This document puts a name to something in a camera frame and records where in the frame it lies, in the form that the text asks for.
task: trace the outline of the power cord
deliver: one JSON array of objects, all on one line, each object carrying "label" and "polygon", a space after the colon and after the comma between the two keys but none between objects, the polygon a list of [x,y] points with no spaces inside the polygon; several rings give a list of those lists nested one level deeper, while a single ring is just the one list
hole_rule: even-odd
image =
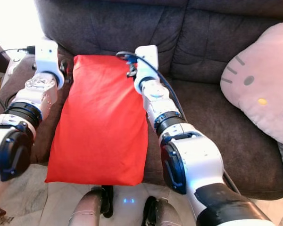
[{"label": "power cord", "polygon": [[8,98],[6,98],[5,102],[4,102],[4,106],[7,108],[9,105],[9,102],[11,101],[12,98],[14,98],[17,95],[18,92],[10,95]]},{"label": "power cord", "polygon": [[[27,46],[26,48],[9,48],[9,49],[5,49],[3,51],[0,51],[0,55],[2,53],[5,53],[6,51],[10,51],[10,50],[17,50],[17,52],[19,52],[19,51],[26,51],[29,54],[35,54],[35,46]],[[4,104],[4,102],[2,101],[1,98],[0,98],[0,105],[2,106],[2,108],[4,110],[6,110],[7,106]]]},{"label": "power cord", "polygon": [[[168,81],[165,79],[165,77],[158,71],[156,70],[148,61],[146,61],[145,59],[143,59],[142,57],[136,55],[135,53],[131,53],[131,52],[118,52],[116,54],[116,56],[122,60],[125,61],[132,61],[132,59],[139,59],[141,61],[143,61],[145,64],[147,64],[153,71],[156,72],[156,74],[159,76],[159,78],[162,80],[162,82],[164,83],[164,85],[168,88],[168,90],[170,91],[170,93],[172,94],[172,97],[174,99],[174,102],[180,112],[180,114],[182,115],[183,119],[185,121],[187,121],[187,118],[185,117],[185,114],[183,112],[183,108],[181,107],[181,104],[179,102],[179,99],[177,98],[177,95],[175,94],[174,90],[172,89],[172,87],[170,86],[170,84],[168,83]],[[231,179],[230,175],[226,172],[226,170],[224,169],[224,179],[226,181],[226,183],[230,186],[230,188],[238,193],[241,194],[240,191],[238,190],[237,186],[235,185],[235,183],[233,182],[233,180]]]}]

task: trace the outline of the couch armrest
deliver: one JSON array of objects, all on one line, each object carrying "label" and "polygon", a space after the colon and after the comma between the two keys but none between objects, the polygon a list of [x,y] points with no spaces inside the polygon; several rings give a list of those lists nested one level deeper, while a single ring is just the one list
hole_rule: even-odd
[{"label": "couch armrest", "polygon": [[[73,56],[66,50],[59,47],[59,61],[62,59],[68,62],[68,78],[71,81],[73,69]],[[5,100],[9,95],[23,89],[25,81],[32,78],[34,71],[32,65],[35,63],[34,55],[26,55],[19,65],[14,69],[14,72],[7,83],[0,90],[0,97]],[[40,124],[37,129],[37,135],[32,147],[31,163],[46,162],[49,159],[51,142],[55,134],[55,129],[60,119],[61,111],[68,97],[71,83],[65,83],[63,88],[58,91],[58,100],[52,106],[49,116]]]}]

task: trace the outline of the couch cushion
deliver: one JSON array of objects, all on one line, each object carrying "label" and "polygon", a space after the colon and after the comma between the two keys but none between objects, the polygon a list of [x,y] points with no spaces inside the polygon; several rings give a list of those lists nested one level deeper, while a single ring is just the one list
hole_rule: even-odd
[{"label": "couch cushion", "polygon": [[103,0],[103,1],[127,2],[127,3],[157,5],[157,6],[176,6],[176,7],[186,6],[188,2],[188,0]]},{"label": "couch cushion", "polygon": [[169,71],[185,7],[104,1],[36,0],[44,33],[74,55],[115,55],[157,45],[159,69]]},{"label": "couch cushion", "polygon": [[161,164],[161,151],[157,134],[148,121],[148,152],[143,176],[143,182],[166,186]]},{"label": "couch cushion", "polygon": [[218,146],[225,169],[248,197],[283,196],[283,163],[275,140],[262,133],[215,84],[173,81],[188,121]]},{"label": "couch cushion", "polygon": [[219,83],[226,64],[279,20],[187,10],[171,65],[174,78]]},{"label": "couch cushion", "polygon": [[268,16],[283,19],[283,0],[190,0],[188,8],[218,13]]}]

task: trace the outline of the couch backrest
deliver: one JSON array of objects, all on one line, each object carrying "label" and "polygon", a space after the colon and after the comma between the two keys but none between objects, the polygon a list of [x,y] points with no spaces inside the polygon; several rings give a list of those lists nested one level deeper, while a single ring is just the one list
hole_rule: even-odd
[{"label": "couch backrest", "polygon": [[159,70],[219,83],[228,61],[283,22],[283,0],[35,0],[44,33],[74,55],[157,45]]}]

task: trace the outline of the yellow nose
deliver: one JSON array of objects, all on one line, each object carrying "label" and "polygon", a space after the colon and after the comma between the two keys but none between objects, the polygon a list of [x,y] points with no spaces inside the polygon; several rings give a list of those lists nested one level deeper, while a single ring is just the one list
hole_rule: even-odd
[{"label": "yellow nose", "polygon": [[267,100],[264,99],[264,98],[258,99],[258,102],[259,102],[259,104],[261,104],[261,105],[267,105]]}]

